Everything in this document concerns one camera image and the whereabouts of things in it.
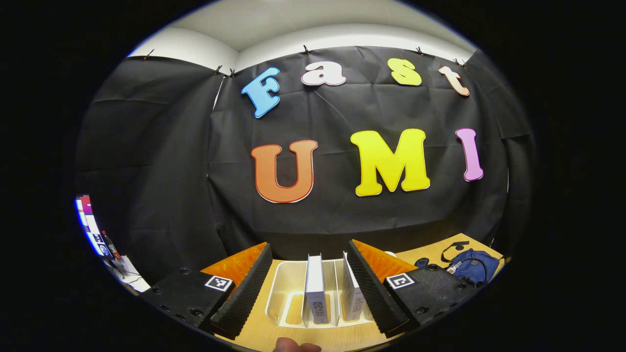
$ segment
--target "foam letter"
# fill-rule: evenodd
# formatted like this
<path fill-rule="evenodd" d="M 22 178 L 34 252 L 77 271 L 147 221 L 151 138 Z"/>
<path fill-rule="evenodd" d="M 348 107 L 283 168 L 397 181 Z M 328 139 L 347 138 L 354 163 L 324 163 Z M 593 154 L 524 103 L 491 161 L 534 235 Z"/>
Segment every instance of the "foam letter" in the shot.
<path fill-rule="evenodd" d="M 457 93 L 459 93 L 460 95 L 463 95 L 463 96 L 470 95 L 470 90 L 465 88 L 464 86 L 462 86 L 461 82 L 459 82 L 459 79 L 461 78 L 461 76 L 459 76 L 458 73 L 453 72 L 447 66 L 444 66 L 444 67 L 440 68 L 439 72 L 442 75 L 446 75 L 446 78 L 448 79 L 448 82 L 450 82 L 450 84 L 452 85 L 452 88 L 454 88 L 454 90 L 456 90 Z"/>
<path fill-rule="evenodd" d="M 298 179 L 291 187 L 282 187 L 276 181 L 276 156 L 282 150 L 279 145 L 261 145 L 250 153 L 255 160 L 255 182 L 259 195 L 272 203 L 295 203 L 308 196 L 313 189 L 314 140 L 291 143 L 289 150 L 295 153 Z"/>
<path fill-rule="evenodd" d="M 302 82 L 307 86 L 319 86 L 326 83 L 329 86 L 339 86 L 346 82 L 346 77 L 341 75 L 341 65 L 332 61 L 320 61 L 308 64 L 308 71 L 302 75 Z"/>
<path fill-rule="evenodd" d="M 390 192 L 394 192 L 398 187 L 405 167 L 403 190 L 412 191 L 430 187 L 424 162 L 425 138 L 424 131 L 417 128 L 404 130 L 400 135 L 396 153 L 393 153 L 376 131 L 353 134 L 350 142 L 359 147 L 361 154 L 361 184 L 356 187 L 356 195 L 365 197 L 382 192 L 382 185 L 376 181 L 376 170 L 381 174 Z"/>
<path fill-rule="evenodd" d="M 276 92 L 280 88 L 278 82 L 270 77 L 278 75 L 279 73 L 279 69 L 276 67 L 270 67 L 241 90 L 241 94 L 248 94 L 250 100 L 252 100 L 252 103 L 254 104 L 254 107 L 257 108 L 256 111 L 254 111 L 254 117 L 260 118 L 275 107 L 280 101 L 280 97 L 277 95 L 270 96 L 267 93 L 270 90 Z"/>
<path fill-rule="evenodd" d="M 475 140 L 476 132 L 471 128 L 459 128 L 454 134 L 461 140 L 463 151 L 465 152 L 465 174 L 463 178 L 467 182 L 482 179 L 484 172 L 478 162 Z"/>
<path fill-rule="evenodd" d="M 419 86 L 422 84 L 422 77 L 413 71 L 415 66 L 409 60 L 389 59 L 387 65 L 393 70 L 391 76 L 401 85 Z"/>

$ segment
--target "blue letter f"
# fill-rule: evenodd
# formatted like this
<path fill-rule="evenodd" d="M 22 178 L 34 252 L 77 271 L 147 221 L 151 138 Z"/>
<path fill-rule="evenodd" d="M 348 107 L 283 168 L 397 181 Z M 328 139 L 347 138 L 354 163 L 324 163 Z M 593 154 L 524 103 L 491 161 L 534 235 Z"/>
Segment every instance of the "blue letter f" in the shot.
<path fill-rule="evenodd" d="M 277 95 L 270 96 L 267 93 L 270 90 L 276 92 L 280 88 L 278 82 L 270 77 L 278 75 L 279 72 L 279 69 L 276 67 L 270 67 L 241 90 L 241 94 L 248 94 L 254 107 L 257 108 L 256 111 L 254 111 L 254 117 L 260 118 L 265 115 L 265 113 L 270 111 L 280 101 Z"/>

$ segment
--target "white ceiling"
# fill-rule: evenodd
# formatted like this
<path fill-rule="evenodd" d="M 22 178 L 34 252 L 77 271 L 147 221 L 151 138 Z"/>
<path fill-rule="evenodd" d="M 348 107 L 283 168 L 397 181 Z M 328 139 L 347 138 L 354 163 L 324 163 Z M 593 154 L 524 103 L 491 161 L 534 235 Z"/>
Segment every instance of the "white ceiling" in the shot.
<path fill-rule="evenodd" d="M 347 23 L 411 29 L 468 51 L 475 49 L 446 26 L 395 0 L 221 0 L 170 26 L 206 34 L 243 51 L 301 29 Z"/>

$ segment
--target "pink letter i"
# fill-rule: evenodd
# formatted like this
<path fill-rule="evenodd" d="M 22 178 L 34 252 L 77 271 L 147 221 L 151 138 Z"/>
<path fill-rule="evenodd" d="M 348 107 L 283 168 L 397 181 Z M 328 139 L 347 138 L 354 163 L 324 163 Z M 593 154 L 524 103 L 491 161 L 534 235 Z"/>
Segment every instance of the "pink letter i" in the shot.
<path fill-rule="evenodd" d="M 476 132 L 471 128 L 459 128 L 455 134 L 461 140 L 463 151 L 465 152 L 466 170 L 463 177 L 467 182 L 482 179 L 484 172 L 483 169 L 480 168 L 478 161 L 478 151 L 476 150 L 475 140 Z"/>

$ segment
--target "white wall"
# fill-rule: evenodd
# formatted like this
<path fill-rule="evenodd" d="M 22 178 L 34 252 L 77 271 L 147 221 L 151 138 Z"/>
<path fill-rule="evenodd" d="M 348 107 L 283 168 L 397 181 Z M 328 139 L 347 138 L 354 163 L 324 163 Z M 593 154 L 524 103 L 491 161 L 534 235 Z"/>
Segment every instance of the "white wall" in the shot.
<path fill-rule="evenodd" d="M 428 54 L 449 60 L 467 61 L 473 54 L 455 44 L 429 34 L 381 24 L 333 24 L 278 36 L 241 52 L 202 33 L 183 28 L 167 27 L 140 44 L 129 56 L 151 55 L 189 61 L 213 70 L 219 65 L 221 73 L 229 68 L 240 71 L 269 59 L 301 53 L 307 49 L 338 46 L 385 46 L 415 50 L 417 46 Z"/>
<path fill-rule="evenodd" d="M 223 65 L 221 73 L 230 73 L 239 52 L 219 40 L 183 28 L 166 27 L 144 40 L 128 56 L 153 56 L 189 61 L 213 70 Z"/>
<path fill-rule="evenodd" d="M 399 27 L 381 24 L 334 24 L 303 29 L 259 43 L 239 53 L 235 71 L 269 59 L 308 50 L 338 46 L 385 46 L 415 50 L 454 60 L 467 61 L 475 49 L 468 51 L 437 37 Z"/>

